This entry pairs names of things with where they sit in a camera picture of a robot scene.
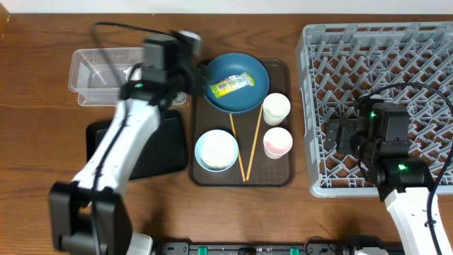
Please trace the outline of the green yellow snack wrapper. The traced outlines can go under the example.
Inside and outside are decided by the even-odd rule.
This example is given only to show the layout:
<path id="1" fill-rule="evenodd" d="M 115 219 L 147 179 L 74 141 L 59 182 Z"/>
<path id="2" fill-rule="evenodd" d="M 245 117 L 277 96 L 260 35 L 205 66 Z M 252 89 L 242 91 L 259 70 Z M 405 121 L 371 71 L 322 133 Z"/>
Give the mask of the green yellow snack wrapper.
<path id="1" fill-rule="evenodd" d="M 210 86 L 215 98 L 223 97 L 246 86 L 255 86 L 254 78 L 247 72 L 229 76 Z"/>

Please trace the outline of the black waste tray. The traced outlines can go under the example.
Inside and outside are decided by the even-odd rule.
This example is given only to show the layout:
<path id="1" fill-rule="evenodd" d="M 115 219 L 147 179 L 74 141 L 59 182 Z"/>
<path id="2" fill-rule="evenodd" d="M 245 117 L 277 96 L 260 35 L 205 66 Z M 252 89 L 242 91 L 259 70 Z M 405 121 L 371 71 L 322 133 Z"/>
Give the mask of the black waste tray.
<path id="1" fill-rule="evenodd" d="M 188 151 L 181 114 L 170 110 L 163 115 L 144 109 L 127 119 L 120 131 L 122 113 L 115 116 L 85 167 L 74 177 L 79 187 L 111 188 L 116 193 L 127 182 L 184 170 Z"/>

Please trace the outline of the cream white cup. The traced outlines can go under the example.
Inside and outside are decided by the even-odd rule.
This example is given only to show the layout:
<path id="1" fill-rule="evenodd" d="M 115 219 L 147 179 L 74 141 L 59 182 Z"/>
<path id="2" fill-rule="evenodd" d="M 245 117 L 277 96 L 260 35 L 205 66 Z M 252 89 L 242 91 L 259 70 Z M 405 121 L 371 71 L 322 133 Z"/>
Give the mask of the cream white cup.
<path id="1" fill-rule="evenodd" d="M 281 93 L 271 93 L 263 101 L 263 117 L 268 125 L 279 125 L 288 116 L 290 110 L 288 97 Z"/>

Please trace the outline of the clear plastic waste bin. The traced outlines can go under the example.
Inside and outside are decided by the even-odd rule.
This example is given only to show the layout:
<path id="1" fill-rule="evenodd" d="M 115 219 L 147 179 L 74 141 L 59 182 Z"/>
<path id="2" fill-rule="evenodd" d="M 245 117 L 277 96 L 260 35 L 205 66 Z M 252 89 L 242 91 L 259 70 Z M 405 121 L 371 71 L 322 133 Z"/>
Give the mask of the clear plastic waste bin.
<path id="1" fill-rule="evenodd" d="M 120 86 L 126 82 L 134 64 L 143 60 L 140 47 L 107 48 L 105 52 L 120 75 L 120 81 L 116 80 L 100 50 L 80 49 L 72 56 L 68 87 L 78 93 L 80 106 L 114 106 Z"/>

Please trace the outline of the light blue small bowl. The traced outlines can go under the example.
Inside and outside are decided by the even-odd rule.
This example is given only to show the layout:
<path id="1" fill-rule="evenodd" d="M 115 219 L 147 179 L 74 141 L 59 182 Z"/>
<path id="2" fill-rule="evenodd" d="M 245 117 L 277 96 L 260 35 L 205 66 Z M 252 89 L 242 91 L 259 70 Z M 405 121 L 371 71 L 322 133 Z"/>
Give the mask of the light blue small bowl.
<path id="1" fill-rule="evenodd" d="M 238 158 L 238 143 L 234 136 L 225 130 L 209 130 L 195 143 L 195 159 L 206 171 L 226 171 Z"/>

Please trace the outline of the pile of rice grains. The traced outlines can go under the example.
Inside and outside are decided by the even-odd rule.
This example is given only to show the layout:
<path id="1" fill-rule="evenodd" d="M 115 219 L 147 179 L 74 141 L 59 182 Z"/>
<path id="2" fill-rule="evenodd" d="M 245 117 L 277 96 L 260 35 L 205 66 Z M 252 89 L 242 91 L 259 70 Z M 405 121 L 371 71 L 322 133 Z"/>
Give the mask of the pile of rice grains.
<path id="1" fill-rule="evenodd" d="M 206 135 L 200 156 L 208 169 L 221 171 L 236 160 L 236 143 L 228 132 L 213 130 Z"/>

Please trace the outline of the wooden chopstick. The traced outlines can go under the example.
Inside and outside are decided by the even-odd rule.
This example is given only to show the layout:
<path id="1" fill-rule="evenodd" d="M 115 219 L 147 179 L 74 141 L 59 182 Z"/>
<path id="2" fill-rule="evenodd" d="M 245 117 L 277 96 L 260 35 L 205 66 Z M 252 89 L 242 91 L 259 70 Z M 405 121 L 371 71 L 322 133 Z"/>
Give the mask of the wooden chopstick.
<path id="1" fill-rule="evenodd" d="M 247 168 L 247 173 L 246 173 L 246 181 L 249 181 L 250 175 L 251 175 L 251 169 L 252 169 L 252 166 L 253 166 L 253 158 L 254 158 L 254 154 L 255 154 L 255 151 L 256 151 L 256 144 L 257 144 L 257 140 L 258 140 L 262 114 L 263 114 L 263 104 L 260 105 L 260 111 L 259 111 L 258 120 L 257 120 L 257 123 L 256 123 L 256 130 L 255 130 L 254 137 L 253 137 L 251 155 L 250 155 L 248 168 Z"/>
<path id="2" fill-rule="evenodd" d="M 246 175 L 245 175 L 245 171 L 244 171 L 244 167 L 243 167 L 241 152 L 240 152 L 240 149 L 239 149 L 239 142 L 238 142 L 238 138 L 237 138 L 237 135 L 236 135 L 236 128 L 235 128 L 234 118 L 233 118 L 232 113 L 229 114 L 229 119 L 230 119 L 230 123 L 231 123 L 232 132 L 234 134 L 234 138 L 235 138 L 236 143 L 238 145 L 238 161 L 239 161 L 239 167 L 240 167 L 240 170 L 241 170 L 241 178 L 245 182 L 246 181 Z"/>

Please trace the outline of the pink cup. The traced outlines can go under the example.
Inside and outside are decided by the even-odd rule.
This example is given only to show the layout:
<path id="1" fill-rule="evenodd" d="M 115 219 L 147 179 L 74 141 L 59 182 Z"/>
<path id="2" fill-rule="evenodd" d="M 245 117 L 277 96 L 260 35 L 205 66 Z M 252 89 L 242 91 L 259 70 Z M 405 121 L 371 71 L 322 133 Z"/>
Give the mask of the pink cup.
<path id="1" fill-rule="evenodd" d="M 284 156 L 291 150 L 292 145 L 291 133 L 282 127 L 271 128 L 263 136 L 265 154 L 271 159 Z"/>

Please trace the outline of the dark blue plate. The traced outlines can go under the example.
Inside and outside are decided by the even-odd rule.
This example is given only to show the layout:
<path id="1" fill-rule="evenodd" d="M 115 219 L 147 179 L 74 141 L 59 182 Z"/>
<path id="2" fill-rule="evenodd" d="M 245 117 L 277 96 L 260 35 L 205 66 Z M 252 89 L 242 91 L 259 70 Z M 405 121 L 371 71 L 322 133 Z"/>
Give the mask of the dark blue plate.
<path id="1" fill-rule="evenodd" d="M 205 98 L 228 113 L 245 113 L 259 106 L 267 96 L 270 78 L 264 65 L 243 53 L 227 53 L 207 65 L 210 78 Z"/>

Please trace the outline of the grey plastic dishwasher rack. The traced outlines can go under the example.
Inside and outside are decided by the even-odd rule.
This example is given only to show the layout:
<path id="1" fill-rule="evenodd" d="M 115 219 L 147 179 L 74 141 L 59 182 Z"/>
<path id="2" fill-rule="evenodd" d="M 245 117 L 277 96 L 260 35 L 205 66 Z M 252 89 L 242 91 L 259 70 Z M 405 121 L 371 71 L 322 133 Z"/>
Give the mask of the grey plastic dishwasher rack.
<path id="1" fill-rule="evenodd" d="M 442 179 L 438 194 L 452 192 L 452 168 L 445 166 L 452 146 L 450 22 L 307 25 L 295 57 L 313 196 L 377 194 L 354 157 L 324 149 L 328 121 L 355 119 L 354 100 L 376 89 L 387 101 L 407 107 L 410 154 Z"/>

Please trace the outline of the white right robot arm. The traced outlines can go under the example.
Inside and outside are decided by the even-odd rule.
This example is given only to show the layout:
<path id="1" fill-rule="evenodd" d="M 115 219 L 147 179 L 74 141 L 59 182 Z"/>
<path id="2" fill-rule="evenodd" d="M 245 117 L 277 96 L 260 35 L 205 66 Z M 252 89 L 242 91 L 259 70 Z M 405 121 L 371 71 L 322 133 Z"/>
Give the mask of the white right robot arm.
<path id="1" fill-rule="evenodd" d="M 325 148 L 357 159 L 385 203 L 406 254 L 451 254 L 428 164 L 409 154 L 406 107 L 371 98 L 358 113 L 355 120 L 328 122 Z"/>

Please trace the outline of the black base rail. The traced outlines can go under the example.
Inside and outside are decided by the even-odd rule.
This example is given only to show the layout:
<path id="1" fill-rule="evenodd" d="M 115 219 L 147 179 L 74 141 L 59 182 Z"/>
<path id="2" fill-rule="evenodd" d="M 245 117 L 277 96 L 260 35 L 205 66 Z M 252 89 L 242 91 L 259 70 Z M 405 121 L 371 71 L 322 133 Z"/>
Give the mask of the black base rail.
<path id="1" fill-rule="evenodd" d="M 343 242 L 313 236 L 301 243 L 195 243 L 188 240 L 160 243 L 154 255 L 404 255 L 399 243 L 373 236 L 354 236 Z"/>

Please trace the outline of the brown serving tray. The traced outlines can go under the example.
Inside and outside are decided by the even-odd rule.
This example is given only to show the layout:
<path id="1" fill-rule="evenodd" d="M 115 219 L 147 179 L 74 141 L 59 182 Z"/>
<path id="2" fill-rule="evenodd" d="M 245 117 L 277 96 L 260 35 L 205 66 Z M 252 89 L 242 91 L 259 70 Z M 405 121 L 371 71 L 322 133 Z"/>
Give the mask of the brown serving tray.
<path id="1" fill-rule="evenodd" d="M 260 108 L 256 107 L 247 113 L 233 115 L 244 169 L 248 168 L 259 111 Z M 196 143 L 198 138 L 209 130 L 219 129 L 232 132 L 229 114 L 216 109 L 204 96 L 193 99 L 191 124 L 193 143 Z M 270 128 L 265 121 L 261 121 L 249 181 L 242 180 L 238 162 L 235 162 L 226 171 L 212 173 L 204 170 L 196 159 L 192 159 L 189 166 L 190 179 L 197 185 L 206 187 L 283 187 L 288 185 L 294 179 L 294 152 L 288 152 L 279 159 L 267 157 L 263 146 L 263 136 Z"/>

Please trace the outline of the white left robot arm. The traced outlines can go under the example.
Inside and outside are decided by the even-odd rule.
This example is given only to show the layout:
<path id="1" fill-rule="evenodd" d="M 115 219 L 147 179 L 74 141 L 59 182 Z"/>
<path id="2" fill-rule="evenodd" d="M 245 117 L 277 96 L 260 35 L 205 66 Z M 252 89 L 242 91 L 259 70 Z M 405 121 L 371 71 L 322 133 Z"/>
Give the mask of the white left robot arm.
<path id="1" fill-rule="evenodd" d="M 85 167 L 49 192 L 52 243 L 68 254 L 150 254 L 153 239 L 135 232 L 122 194 L 161 116 L 180 92 L 198 94 L 207 70 L 196 64 L 202 38 L 188 31 L 151 30 L 140 79 L 115 72 L 120 92 L 115 116 Z"/>

